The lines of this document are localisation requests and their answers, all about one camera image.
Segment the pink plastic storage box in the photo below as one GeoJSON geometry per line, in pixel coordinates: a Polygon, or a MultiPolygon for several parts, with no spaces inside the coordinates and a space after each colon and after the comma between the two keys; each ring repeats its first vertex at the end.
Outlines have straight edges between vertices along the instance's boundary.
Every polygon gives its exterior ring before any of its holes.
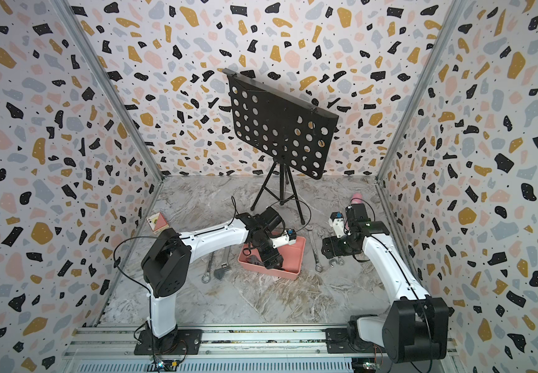
{"type": "Polygon", "coordinates": [[[298,237],[292,245],[281,246],[279,253],[283,256],[281,269],[267,269],[260,262],[257,249],[250,249],[248,245],[242,248],[238,257],[238,263],[245,269],[259,274],[265,274],[277,278],[296,280],[301,272],[303,255],[306,247],[306,238],[298,237]]]}

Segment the large silver combination wrench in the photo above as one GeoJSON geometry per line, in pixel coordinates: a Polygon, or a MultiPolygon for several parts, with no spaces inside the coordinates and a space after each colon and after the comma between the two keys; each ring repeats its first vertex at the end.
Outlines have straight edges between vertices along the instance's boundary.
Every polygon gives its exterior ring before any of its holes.
{"type": "Polygon", "coordinates": [[[313,258],[314,258],[314,261],[315,261],[315,272],[318,273],[318,274],[321,274],[323,272],[323,266],[322,266],[322,264],[320,264],[320,259],[319,259],[317,250],[315,248],[313,228],[310,225],[308,225],[306,227],[306,231],[307,231],[307,233],[309,235],[309,242],[310,242],[310,246],[311,246],[311,250],[312,250],[312,255],[313,255],[313,258]]]}

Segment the large silver adjustable wrench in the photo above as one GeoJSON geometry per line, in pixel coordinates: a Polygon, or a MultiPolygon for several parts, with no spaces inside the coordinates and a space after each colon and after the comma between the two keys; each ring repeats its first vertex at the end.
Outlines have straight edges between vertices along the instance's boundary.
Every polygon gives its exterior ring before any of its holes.
{"type": "Polygon", "coordinates": [[[231,247],[226,247],[224,249],[224,253],[222,254],[220,266],[214,271],[214,277],[219,281],[221,281],[224,278],[225,274],[230,272],[231,270],[231,266],[229,264],[230,253],[231,247]]]}

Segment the silver ring end combination wrench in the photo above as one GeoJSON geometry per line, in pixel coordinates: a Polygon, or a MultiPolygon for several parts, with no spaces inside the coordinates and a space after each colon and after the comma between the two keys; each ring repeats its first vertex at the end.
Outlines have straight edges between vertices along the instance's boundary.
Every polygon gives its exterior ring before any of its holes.
{"type": "Polygon", "coordinates": [[[208,262],[207,262],[205,272],[201,278],[201,282],[203,284],[208,284],[211,280],[211,269],[213,267],[213,262],[214,262],[214,253],[211,253],[208,257],[208,262]]]}

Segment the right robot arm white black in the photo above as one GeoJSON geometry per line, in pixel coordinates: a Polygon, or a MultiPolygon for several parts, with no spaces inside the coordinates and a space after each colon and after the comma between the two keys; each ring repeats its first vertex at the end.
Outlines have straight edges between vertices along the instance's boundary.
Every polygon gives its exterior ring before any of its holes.
{"type": "Polygon", "coordinates": [[[448,351],[449,307],[435,298],[403,262],[382,222],[330,219],[335,235],[323,239],[328,259],[363,253],[381,279],[389,297],[385,315],[350,318],[345,339],[354,351],[380,346],[393,363],[442,360],[448,351]]]}

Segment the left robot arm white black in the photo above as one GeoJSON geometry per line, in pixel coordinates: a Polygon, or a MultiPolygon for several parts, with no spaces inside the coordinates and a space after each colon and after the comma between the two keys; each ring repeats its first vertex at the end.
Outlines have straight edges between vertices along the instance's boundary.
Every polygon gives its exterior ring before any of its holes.
{"type": "Polygon", "coordinates": [[[297,233],[286,228],[273,208],[260,214],[234,214],[228,222],[179,233],[172,228],[156,236],[141,261],[143,280],[129,280],[149,294],[149,318],[139,336],[140,343],[173,343],[177,335],[177,293],[184,286],[192,262],[218,250],[247,244],[257,250],[261,265],[281,269],[284,258],[279,248],[295,242],[297,233]]]}

